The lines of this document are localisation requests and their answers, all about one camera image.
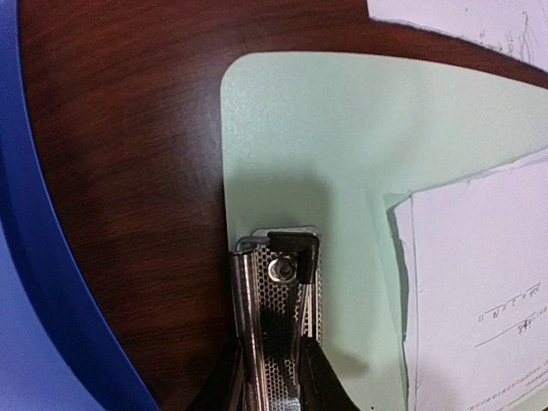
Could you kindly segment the metal clipboard clip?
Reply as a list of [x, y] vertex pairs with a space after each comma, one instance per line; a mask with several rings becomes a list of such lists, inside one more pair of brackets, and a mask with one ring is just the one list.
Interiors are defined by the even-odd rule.
[[246, 410], [301, 409], [301, 339], [321, 338], [320, 239], [314, 226], [258, 229], [229, 254]]

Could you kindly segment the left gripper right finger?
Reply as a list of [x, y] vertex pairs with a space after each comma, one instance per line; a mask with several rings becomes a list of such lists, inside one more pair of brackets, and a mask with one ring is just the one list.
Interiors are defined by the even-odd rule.
[[318, 341], [312, 337], [301, 337], [299, 385], [302, 410], [360, 410], [343, 388]]

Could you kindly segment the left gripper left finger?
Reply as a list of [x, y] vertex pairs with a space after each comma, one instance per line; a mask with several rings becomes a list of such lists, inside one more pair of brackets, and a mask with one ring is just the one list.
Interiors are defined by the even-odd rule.
[[244, 361], [237, 338], [223, 348], [215, 366], [188, 411], [236, 411], [244, 407]]

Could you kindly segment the green clipboard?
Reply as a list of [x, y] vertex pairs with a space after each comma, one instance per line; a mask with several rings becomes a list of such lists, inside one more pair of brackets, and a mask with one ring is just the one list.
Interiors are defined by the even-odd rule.
[[229, 242], [319, 228], [325, 352], [361, 409], [403, 409], [386, 211], [545, 147], [547, 91], [405, 58], [271, 52], [233, 62], [220, 92]]

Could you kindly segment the white paper sheets stack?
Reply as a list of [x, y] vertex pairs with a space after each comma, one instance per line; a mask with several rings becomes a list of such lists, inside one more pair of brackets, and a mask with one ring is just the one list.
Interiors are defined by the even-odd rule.
[[514, 410], [547, 388], [547, 152], [387, 211], [410, 410]]

